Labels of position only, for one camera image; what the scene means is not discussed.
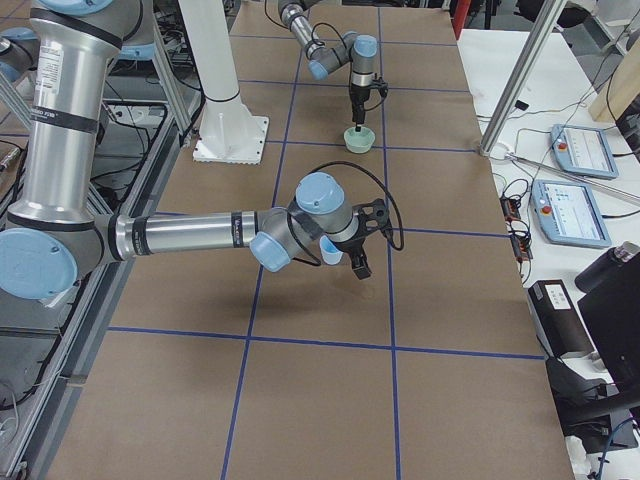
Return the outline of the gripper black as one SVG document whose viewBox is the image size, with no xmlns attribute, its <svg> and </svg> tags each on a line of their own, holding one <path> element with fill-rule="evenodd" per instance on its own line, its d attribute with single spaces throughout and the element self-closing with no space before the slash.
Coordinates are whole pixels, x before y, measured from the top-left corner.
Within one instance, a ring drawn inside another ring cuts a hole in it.
<svg viewBox="0 0 640 480">
<path fill-rule="evenodd" d="M 349 255 L 352 271 L 359 280 L 371 276 L 364 243 L 373 230 L 367 226 L 367 222 L 366 213 L 354 212 L 350 223 L 342 231 L 332 234 L 332 242 Z"/>
<path fill-rule="evenodd" d="M 349 85 L 349 97 L 352 109 L 352 122 L 356 125 L 356 131 L 361 132 L 365 122 L 366 102 L 370 99 L 372 87 L 351 83 Z"/>
</svg>

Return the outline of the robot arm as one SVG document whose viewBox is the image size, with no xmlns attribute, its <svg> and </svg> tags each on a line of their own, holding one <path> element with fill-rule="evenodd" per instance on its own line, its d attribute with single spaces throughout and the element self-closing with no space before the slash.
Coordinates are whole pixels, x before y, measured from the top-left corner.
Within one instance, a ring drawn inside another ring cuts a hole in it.
<svg viewBox="0 0 640 480">
<path fill-rule="evenodd" d="M 378 91 L 380 102 L 386 99 L 388 84 L 375 71 L 378 59 L 378 40 L 365 34 L 349 31 L 339 34 L 326 22 L 315 26 L 309 23 L 305 13 L 317 1 L 278 1 L 278 14 L 282 24 L 296 38 L 306 59 L 308 69 L 315 80 L 324 80 L 345 65 L 350 68 L 349 97 L 354 129 L 360 133 L 365 128 L 366 103 L 371 92 Z M 316 34 L 319 26 L 333 29 L 338 36 L 335 46 L 327 46 Z"/>
<path fill-rule="evenodd" d="M 282 26 L 299 42 L 311 75 L 322 80 L 350 67 L 349 94 L 356 138 L 364 133 L 364 103 L 374 80 L 378 41 L 355 31 L 336 46 L 315 33 L 307 11 L 319 1 L 278 1 Z M 370 231 L 365 205 L 352 206 L 329 174 L 310 173 L 284 209 L 205 216 L 133 218 L 92 214 L 89 188 L 102 177 L 136 171 L 146 162 L 95 174 L 104 86 L 119 57 L 159 50 L 153 1 L 32 1 L 39 38 L 35 97 L 22 194 L 9 205 L 1 231 L 1 289 L 30 300 L 70 289 L 96 268 L 134 257 L 187 250 L 250 248 L 277 272 L 326 235 L 346 253 L 359 279 L 371 270 L 364 251 Z M 203 117 L 194 160 L 259 164 L 269 118 L 254 116 L 241 100 L 222 1 L 180 1 L 200 87 Z"/>
</svg>

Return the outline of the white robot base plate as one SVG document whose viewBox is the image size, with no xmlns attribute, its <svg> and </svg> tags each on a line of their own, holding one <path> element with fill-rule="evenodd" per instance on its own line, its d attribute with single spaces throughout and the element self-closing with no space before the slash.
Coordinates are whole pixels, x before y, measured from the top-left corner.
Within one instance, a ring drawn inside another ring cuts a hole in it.
<svg viewBox="0 0 640 480">
<path fill-rule="evenodd" d="M 264 116 L 242 117 L 232 121 L 223 113 L 204 119 L 193 160 L 201 163 L 259 164 L 269 127 Z"/>
</svg>

